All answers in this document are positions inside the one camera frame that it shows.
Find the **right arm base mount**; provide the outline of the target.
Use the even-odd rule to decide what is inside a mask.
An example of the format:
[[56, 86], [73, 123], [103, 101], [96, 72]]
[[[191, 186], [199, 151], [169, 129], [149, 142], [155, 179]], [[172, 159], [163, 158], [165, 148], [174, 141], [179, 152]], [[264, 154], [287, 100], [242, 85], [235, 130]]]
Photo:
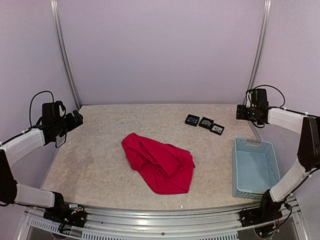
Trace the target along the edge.
[[274, 220], [279, 220], [283, 217], [282, 212], [276, 211], [273, 213], [262, 213], [259, 207], [257, 208], [243, 208], [239, 212], [240, 222], [242, 227], [249, 227], [253, 225], [259, 225]]

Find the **red t-shirt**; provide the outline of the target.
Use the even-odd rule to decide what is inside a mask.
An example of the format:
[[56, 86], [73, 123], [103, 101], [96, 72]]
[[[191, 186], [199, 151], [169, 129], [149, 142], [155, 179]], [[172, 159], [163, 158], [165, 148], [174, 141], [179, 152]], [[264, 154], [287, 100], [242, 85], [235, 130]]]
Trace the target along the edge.
[[121, 142], [132, 170], [158, 195], [187, 194], [195, 163], [187, 150], [131, 133]]

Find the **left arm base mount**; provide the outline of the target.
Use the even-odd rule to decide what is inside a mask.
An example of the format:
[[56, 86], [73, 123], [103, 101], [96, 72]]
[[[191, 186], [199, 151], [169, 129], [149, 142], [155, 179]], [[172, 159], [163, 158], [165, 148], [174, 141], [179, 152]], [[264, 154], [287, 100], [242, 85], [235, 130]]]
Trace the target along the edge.
[[83, 228], [88, 213], [82, 205], [67, 203], [61, 206], [45, 207], [43, 218], [59, 223], [62, 226], [74, 226]]

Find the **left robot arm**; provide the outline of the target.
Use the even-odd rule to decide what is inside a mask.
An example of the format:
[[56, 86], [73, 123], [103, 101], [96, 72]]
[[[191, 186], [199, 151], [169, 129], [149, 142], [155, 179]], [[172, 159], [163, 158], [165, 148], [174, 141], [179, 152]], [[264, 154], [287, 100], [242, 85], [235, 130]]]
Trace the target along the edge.
[[70, 218], [69, 206], [59, 192], [43, 190], [18, 182], [12, 168], [34, 151], [54, 143], [57, 138], [67, 140], [69, 132], [80, 127], [84, 117], [77, 111], [60, 115], [50, 113], [39, 118], [36, 124], [13, 138], [0, 143], [0, 206], [21, 205], [50, 209], [50, 214], [63, 223]]

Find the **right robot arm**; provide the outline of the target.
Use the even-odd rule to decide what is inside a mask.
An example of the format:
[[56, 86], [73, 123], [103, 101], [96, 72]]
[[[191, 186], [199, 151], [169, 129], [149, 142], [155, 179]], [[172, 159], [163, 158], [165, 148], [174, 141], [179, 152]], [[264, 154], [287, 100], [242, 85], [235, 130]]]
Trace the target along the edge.
[[316, 115], [288, 110], [286, 108], [237, 105], [236, 119], [257, 124], [266, 124], [280, 130], [267, 134], [269, 140], [276, 140], [279, 151], [281, 180], [268, 189], [256, 210], [256, 218], [266, 222], [285, 200], [320, 167], [320, 118]]

